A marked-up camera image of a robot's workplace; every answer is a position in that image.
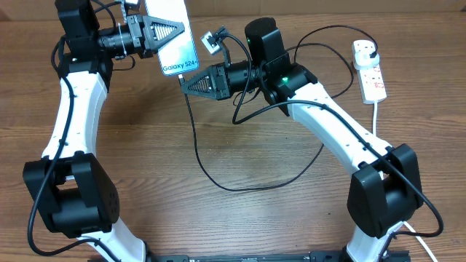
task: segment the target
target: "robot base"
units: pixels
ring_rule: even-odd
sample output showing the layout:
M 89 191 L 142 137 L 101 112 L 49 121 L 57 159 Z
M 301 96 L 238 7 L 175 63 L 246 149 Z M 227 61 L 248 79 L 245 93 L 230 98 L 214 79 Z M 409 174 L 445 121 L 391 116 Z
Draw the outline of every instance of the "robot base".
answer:
M 307 254 L 225 255 L 189 257 L 187 255 L 155 255 L 151 262 L 352 262 L 344 251 L 312 251 Z M 106 262 L 92 260 L 88 262 Z M 409 251 L 390 252 L 383 262 L 411 262 Z

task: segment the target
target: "white power strip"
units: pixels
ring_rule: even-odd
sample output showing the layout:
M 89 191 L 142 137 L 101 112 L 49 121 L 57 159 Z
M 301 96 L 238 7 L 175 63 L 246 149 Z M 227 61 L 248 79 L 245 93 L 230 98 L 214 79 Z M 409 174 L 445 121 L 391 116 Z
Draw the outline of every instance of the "white power strip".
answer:
M 375 50 L 374 43 L 368 40 L 357 40 L 352 44 L 354 63 L 356 63 L 356 54 L 364 52 L 366 49 L 373 52 Z M 363 95 L 363 102 L 365 104 L 378 103 L 387 98 L 387 92 L 385 91 L 385 84 L 379 64 L 369 69 L 357 70 L 357 72 L 359 87 L 361 88 L 361 94 Z

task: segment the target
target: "wooden table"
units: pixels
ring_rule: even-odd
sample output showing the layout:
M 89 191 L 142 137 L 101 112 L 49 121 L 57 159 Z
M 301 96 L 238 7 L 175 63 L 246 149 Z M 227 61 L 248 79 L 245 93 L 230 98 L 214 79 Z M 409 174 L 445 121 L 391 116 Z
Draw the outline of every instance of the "wooden table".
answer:
M 255 17 L 198 17 L 195 39 L 225 25 L 245 41 L 244 26 Z M 444 233 L 426 239 L 441 261 L 466 255 L 466 15 L 305 15 L 275 17 L 289 47 L 324 25 L 347 24 L 379 43 L 388 99 L 380 104 L 378 135 L 417 153 L 426 195 L 440 210 Z M 35 255 L 26 241 L 32 200 L 22 179 L 25 162 L 40 159 L 57 114 L 60 91 L 50 52 L 62 35 L 58 21 L 0 23 L 0 261 L 85 261 L 88 246 L 58 257 Z M 346 29 L 316 33 L 309 41 L 330 44 L 348 60 L 363 36 Z M 196 40 L 201 67 L 221 61 Z M 243 60 L 231 42 L 234 61 Z M 299 63 L 317 75 L 331 94 L 347 86 L 344 64 L 322 47 L 299 51 Z M 116 63 L 125 67 L 129 61 Z M 372 106 L 363 105 L 358 83 L 336 102 L 366 128 Z M 232 100 L 192 98 L 200 156 L 222 185 L 272 185 L 295 176 L 320 142 L 279 110 L 239 126 L 231 124 Z M 260 97 L 246 115 L 266 105 Z M 119 191 L 121 218 L 157 254 L 234 255 L 340 250 L 354 229 L 346 208 L 350 180 L 324 149 L 302 178 L 284 188 L 233 194 L 215 187 L 201 172 L 184 96 L 176 77 L 164 77 L 158 59 L 138 60 L 131 72 L 115 72 L 100 115 L 98 159 Z M 423 206 L 410 220 L 418 231 L 436 222 Z M 37 245 L 52 250 L 71 242 L 51 234 L 42 220 Z M 394 240 L 426 261 L 413 237 Z

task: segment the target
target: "smartphone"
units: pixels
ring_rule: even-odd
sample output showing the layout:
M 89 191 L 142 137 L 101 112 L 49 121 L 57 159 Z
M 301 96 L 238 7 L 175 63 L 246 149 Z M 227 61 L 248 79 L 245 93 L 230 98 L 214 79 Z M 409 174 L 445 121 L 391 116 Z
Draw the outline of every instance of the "smartphone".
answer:
M 159 49 L 162 73 L 171 76 L 198 69 L 199 60 L 184 0 L 146 0 L 146 8 L 149 16 L 184 24 L 184 32 Z

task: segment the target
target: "wall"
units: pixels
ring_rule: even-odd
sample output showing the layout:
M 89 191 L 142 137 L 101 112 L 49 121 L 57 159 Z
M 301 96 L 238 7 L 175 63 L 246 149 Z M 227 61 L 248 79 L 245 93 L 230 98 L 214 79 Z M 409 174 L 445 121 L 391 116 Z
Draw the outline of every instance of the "wall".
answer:
M 55 0 L 0 0 L 0 20 L 56 20 Z M 189 15 L 458 12 L 466 0 L 186 0 Z

